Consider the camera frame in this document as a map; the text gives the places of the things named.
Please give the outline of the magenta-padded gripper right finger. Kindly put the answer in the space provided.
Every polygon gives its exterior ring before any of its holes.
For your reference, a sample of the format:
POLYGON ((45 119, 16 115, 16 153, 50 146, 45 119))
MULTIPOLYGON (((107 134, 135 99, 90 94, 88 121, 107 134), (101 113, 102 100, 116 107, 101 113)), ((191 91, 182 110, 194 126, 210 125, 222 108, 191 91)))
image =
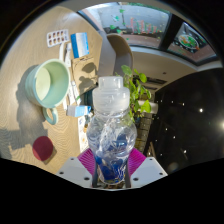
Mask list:
POLYGON ((125 176, 127 188, 140 188, 166 176, 167 173, 154 157, 145 157, 137 149, 130 152, 125 176))

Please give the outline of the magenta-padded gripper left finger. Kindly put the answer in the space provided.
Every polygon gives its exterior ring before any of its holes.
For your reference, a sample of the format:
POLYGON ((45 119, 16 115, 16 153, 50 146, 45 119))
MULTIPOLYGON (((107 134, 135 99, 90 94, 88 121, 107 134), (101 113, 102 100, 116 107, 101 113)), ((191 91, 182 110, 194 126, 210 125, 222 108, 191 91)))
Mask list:
POLYGON ((70 157, 56 173, 57 176, 84 188, 97 186, 97 164, 90 149, 78 157, 70 157))

